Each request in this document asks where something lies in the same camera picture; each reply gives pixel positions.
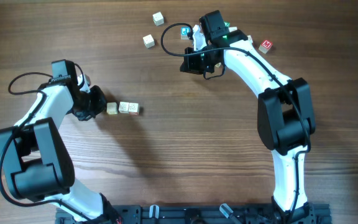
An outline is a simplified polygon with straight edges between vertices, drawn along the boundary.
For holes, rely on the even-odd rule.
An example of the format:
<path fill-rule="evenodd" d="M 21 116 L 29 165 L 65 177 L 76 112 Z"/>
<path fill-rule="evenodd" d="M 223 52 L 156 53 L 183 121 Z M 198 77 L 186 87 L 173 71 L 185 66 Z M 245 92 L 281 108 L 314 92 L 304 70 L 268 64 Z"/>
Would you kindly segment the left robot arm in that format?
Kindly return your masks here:
<path fill-rule="evenodd" d="M 48 82 L 33 91 L 37 99 L 30 110 L 15 125 L 0 129 L 0 192 L 18 207 L 53 204 L 76 222 L 122 223 L 103 194 L 76 179 L 58 132 L 68 114 L 87 121 L 106 109 L 104 93 L 79 70 L 70 60 L 52 62 Z"/>

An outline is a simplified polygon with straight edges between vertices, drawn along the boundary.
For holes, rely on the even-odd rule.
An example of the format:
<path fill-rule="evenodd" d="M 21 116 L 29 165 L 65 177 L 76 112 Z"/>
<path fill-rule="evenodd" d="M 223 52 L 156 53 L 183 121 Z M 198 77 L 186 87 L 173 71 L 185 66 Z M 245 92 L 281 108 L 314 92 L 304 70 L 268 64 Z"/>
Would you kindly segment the wooden block green side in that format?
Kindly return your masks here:
<path fill-rule="evenodd" d="M 128 114 L 129 113 L 129 102 L 121 101 L 119 103 L 118 111 L 120 113 Z"/>

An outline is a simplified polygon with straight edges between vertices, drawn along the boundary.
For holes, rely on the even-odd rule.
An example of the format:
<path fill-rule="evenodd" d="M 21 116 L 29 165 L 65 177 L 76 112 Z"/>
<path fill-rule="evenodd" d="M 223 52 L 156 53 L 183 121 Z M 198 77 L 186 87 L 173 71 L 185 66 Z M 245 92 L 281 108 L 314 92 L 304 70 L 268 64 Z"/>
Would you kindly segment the wooden block yellow side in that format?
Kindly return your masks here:
<path fill-rule="evenodd" d="M 118 114 L 118 107 L 116 102 L 110 102 L 106 105 L 106 112 L 109 115 Z"/>

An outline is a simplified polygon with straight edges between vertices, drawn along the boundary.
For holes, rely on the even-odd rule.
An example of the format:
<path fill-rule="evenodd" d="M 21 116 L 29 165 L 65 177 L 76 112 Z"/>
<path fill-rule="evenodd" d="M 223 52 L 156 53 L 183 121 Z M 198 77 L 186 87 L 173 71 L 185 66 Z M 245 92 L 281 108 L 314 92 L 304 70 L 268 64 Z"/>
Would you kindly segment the wooden block blue side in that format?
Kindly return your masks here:
<path fill-rule="evenodd" d="M 138 115 L 140 111 L 140 106 L 138 103 L 129 103 L 128 112 L 129 114 Z"/>

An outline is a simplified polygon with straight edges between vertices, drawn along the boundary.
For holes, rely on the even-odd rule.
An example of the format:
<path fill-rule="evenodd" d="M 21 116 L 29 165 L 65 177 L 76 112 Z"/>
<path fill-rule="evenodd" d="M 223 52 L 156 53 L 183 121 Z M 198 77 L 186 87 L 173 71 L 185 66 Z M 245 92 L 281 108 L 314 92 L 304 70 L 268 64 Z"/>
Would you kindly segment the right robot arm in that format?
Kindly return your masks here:
<path fill-rule="evenodd" d="M 229 30 L 220 11 L 205 14 L 199 22 L 192 28 L 193 46 L 185 50 L 180 70 L 205 75 L 221 63 L 252 90 L 258 100 L 258 134 L 273 156 L 273 201 L 283 221 L 295 222 L 307 203 L 304 159 L 316 128 L 310 87 L 304 79 L 293 80 L 273 68 L 249 36 Z"/>

